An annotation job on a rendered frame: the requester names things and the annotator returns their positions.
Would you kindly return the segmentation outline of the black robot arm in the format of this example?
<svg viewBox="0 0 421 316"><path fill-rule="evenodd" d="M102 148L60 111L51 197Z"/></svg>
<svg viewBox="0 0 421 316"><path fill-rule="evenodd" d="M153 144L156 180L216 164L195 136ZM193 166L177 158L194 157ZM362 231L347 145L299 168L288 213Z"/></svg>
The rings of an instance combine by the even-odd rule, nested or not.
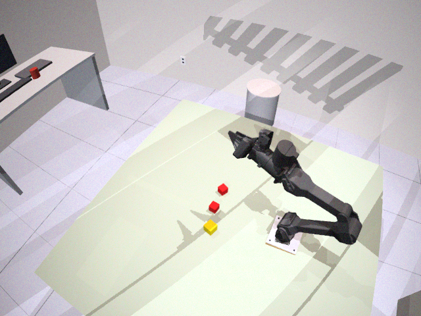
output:
<svg viewBox="0 0 421 316"><path fill-rule="evenodd" d="M273 133L271 130L261 129L257 142L259 145L255 143L253 148L263 153L266 153L266 149L271 151L269 147ZM276 226L274 241L289 246L296 233L304 232L331 236L338 242L353 245L362 228L358 214L353 211L352 205L344 203L313 183L310 175L301 168L297 160L298 156L299 153L296 152L293 142L281 140L272 158L265 164L264 171L275 178L274 184L282 183L286 192L311 200L335 216L337 221L301 219L296 212L288 211Z"/></svg>

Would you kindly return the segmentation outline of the red cube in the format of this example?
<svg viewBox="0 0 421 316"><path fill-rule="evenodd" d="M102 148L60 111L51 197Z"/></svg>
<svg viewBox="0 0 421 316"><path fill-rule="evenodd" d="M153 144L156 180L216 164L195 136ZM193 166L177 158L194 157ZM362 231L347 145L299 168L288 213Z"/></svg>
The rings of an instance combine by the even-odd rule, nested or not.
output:
<svg viewBox="0 0 421 316"><path fill-rule="evenodd" d="M218 192L223 196L224 194L228 193L228 187L225 184L222 184L218 187Z"/></svg>
<svg viewBox="0 0 421 316"><path fill-rule="evenodd" d="M212 201L212 203L209 205L209 211L216 213L220 209L220 204L218 204L215 201Z"/></svg>

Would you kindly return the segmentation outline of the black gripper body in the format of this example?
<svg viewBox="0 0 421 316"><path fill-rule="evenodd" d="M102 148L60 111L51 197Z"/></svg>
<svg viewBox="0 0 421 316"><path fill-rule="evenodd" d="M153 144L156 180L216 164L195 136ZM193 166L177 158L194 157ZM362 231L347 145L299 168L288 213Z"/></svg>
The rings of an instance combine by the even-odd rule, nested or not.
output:
<svg viewBox="0 0 421 316"><path fill-rule="evenodd" d="M267 162L272 158L274 152L269 149L265 150L266 153L256 150L253 146L255 143L259 145L257 142L258 140L255 140L253 143L253 141L249 138L242 139L238 147L233 152L233 156L237 159L246 158L246 156L248 156L247 158L252 159L257 164L258 168L264 169L265 164L267 164Z"/></svg>

